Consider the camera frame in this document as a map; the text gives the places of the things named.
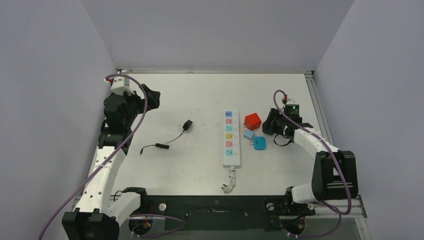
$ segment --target power strip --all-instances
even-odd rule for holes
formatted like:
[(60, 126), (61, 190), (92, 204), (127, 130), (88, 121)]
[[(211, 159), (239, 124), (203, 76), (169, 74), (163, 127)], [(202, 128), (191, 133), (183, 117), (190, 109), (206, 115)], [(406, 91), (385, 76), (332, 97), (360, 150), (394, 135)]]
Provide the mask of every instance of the power strip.
[(223, 151), (222, 166), (224, 168), (240, 167), (240, 129), (239, 112), (223, 111)]

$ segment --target gray wall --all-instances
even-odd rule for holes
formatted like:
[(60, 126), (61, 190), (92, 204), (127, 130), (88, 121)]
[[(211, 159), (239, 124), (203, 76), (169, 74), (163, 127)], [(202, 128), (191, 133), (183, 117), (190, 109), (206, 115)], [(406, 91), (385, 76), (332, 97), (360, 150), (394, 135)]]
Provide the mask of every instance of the gray wall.
[(3, 1), (0, 33), (0, 233), (33, 240), (88, 174), (114, 66), (80, 0)]
[(315, 72), (375, 240), (423, 239), (423, 67), (424, 1), (356, 0)]
[(314, 70), (354, 0), (82, 0), (118, 68)]

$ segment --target robotic arm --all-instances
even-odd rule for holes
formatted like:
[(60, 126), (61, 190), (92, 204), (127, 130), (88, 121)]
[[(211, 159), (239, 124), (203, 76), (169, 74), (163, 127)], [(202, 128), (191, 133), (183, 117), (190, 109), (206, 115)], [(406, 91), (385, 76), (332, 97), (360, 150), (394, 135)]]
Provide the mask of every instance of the robotic arm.
[(318, 140), (312, 136), (312, 134), (319, 135), (319, 133), (309, 123), (302, 123), (298, 104), (286, 104), (283, 112), (310, 132), (306, 132), (288, 121), (276, 108), (271, 108), (269, 111), (268, 117), (262, 125), (262, 131), (268, 135), (278, 134), (289, 138), (291, 142), (301, 146), (312, 159), (315, 159), (311, 182), (289, 187), (286, 194), (291, 195), (293, 202), (298, 204), (347, 199), (345, 187), (335, 169), (334, 161), (324, 147), (323, 142), (325, 142), (339, 163), (351, 197), (356, 198), (358, 196), (358, 179), (355, 155), (351, 151), (342, 151), (329, 142)]
[(140, 207), (147, 207), (143, 202), (146, 190), (137, 187), (127, 187), (109, 207), (112, 187), (131, 139), (106, 164), (102, 165), (102, 162), (131, 134), (131, 125), (143, 112), (145, 101), (148, 111), (159, 107), (161, 93), (142, 84), (147, 99), (141, 99), (130, 88), (127, 78), (117, 77), (109, 82), (112, 93), (103, 102), (106, 118), (100, 129), (92, 172), (97, 168), (100, 170), (86, 184), (74, 210), (63, 215), (62, 225), (69, 240), (116, 240), (120, 226), (128, 216)]

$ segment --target white power cord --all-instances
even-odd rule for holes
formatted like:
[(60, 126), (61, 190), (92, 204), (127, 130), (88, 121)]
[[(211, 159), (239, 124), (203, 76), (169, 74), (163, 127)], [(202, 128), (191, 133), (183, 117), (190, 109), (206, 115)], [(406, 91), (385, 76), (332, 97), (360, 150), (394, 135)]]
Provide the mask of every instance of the white power cord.
[(221, 189), (224, 191), (224, 193), (229, 193), (236, 186), (236, 168), (233, 166), (230, 166), (230, 167), (227, 167), (226, 169), (228, 170), (229, 184), (228, 185), (223, 184)]

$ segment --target red connector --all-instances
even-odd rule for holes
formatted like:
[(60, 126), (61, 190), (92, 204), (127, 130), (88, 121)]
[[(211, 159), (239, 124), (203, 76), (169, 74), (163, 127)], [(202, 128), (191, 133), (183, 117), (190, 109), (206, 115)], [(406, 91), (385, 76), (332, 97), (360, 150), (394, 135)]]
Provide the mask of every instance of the red connector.
[(258, 114), (252, 113), (250, 115), (247, 115), (244, 118), (244, 125), (246, 126), (247, 129), (249, 130), (255, 130), (261, 127), (261, 119), (259, 118)]

